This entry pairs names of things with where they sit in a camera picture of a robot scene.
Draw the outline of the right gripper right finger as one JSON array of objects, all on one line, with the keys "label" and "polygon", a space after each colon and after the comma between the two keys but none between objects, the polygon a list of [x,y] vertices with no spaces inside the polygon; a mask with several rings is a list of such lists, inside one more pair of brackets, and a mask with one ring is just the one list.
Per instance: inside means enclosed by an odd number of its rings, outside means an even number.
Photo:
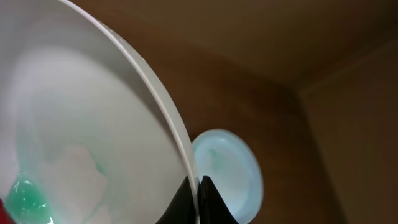
[{"label": "right gripper right finger", "polygon": [[201,224],[238,224],[210,177],[203,176],[199,187]]}]

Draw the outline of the white plate with green stain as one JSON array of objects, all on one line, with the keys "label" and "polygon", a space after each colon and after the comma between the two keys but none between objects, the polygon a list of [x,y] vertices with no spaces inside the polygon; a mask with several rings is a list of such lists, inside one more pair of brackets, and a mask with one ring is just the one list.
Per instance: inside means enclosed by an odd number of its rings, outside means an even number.
[{"label": "white plate with green stain", "polygon": [[51,223],[155,223],[192,145],[169,93],[120,35],[70,1],[1,2],[1,198],[36,187]]}]

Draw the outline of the light blue plate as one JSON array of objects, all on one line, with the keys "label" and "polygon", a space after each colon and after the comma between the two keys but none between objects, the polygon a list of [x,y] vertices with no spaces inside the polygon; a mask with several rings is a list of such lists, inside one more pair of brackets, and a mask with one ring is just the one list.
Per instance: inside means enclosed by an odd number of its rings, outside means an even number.
[{"label": "light blue plate", "polygon": [[212,179],[229,212],[247,224],[260,211],[264,184],[258,161],[250,147],[234,133],[212,129],[192,143],[200,179]]}]

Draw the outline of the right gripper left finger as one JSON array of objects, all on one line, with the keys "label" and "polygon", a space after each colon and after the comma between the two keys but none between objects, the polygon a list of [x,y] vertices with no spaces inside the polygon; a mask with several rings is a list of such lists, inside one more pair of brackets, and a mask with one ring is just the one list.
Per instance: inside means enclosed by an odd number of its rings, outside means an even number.
[{"label": "right gripper left finger", "polygon": [[195,220],[193,195],[189,179],[186,177],[156,224],[195,224]]}]

